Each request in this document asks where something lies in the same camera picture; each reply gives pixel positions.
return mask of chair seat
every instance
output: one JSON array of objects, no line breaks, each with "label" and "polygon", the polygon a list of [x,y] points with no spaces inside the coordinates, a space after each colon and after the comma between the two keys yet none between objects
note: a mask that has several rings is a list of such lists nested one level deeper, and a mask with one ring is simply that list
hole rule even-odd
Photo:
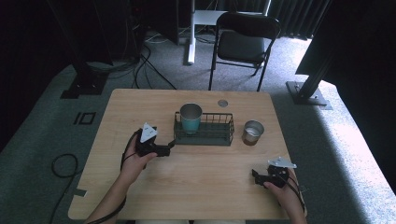
[{"label": "chair seat", "polygon": [[247,37],[236,32],[225,31],[219,39],[218,56],[223,60],[262,63],[264,52],[264,39],[261,37]]}]

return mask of wooden table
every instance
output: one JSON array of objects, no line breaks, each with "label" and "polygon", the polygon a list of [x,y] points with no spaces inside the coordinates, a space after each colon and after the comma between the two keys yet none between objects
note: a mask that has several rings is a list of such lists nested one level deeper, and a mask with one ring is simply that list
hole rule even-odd
[{"label": "wooden table", "polygon": [[[218,105],[226,100],[228,106]],[[265,92],[114,90],[78,184],[73,219],[85,219],[120,172],[130,136],[147,122],[158,127],[155,143],[173,140],[175,112],[194,102],[204,112],[233,113],[230,147],[176,145],[169,157],[152,160],[130,187],[120,219],[279,219],[287,218],[276,198],[254,184],[251,169],[266,174],[267,161],[289,153],[271,97]],[[257,145],[242,142],[244,124],[260,121]]]}]

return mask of person's right hand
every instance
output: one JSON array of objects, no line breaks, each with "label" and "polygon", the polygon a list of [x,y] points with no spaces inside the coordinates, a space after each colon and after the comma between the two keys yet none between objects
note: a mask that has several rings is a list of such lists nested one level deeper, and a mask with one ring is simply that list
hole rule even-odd
[{"label": "person's right hand", "polygon": [[[289,170],[290,178],[288,182],[296,189],[297,185],[291,178],[295,181],[296,177],[294,173]],[[306,223],[304,210],[301,206],[300,200],[295,192],[288,186],[285,185],[282,189],[275,186],[273,183],[265,182],[264,186],[268,188],[277,198],[280,205],[288,213],[291,223]]]}]

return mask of cup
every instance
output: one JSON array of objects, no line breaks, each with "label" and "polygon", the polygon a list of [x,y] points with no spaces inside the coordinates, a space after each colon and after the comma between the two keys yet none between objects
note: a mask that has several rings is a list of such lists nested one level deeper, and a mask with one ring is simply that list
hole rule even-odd
[{"label": "cup", "polygon": [[250,120],[246,122],[242,140],[248,146],[256,145],[260,136],[264,133],[264,126],[257,120]]},{"label": "cup", "polygon": [[180,108],[180,120],[186,134],[195,134],[201,122],[202,108],[195,103],[184,104]]}]

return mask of wire basket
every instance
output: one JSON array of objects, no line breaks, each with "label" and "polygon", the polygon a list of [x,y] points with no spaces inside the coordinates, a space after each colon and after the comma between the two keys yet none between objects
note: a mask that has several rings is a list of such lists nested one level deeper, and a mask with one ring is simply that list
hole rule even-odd
[{"label": "wire basket", "polygon": [[203,113],[199,129],[187,134],[181,125],[180,113],[175,113],[176,144],[200,146],[230,146],[233,141],[233,114]]}]

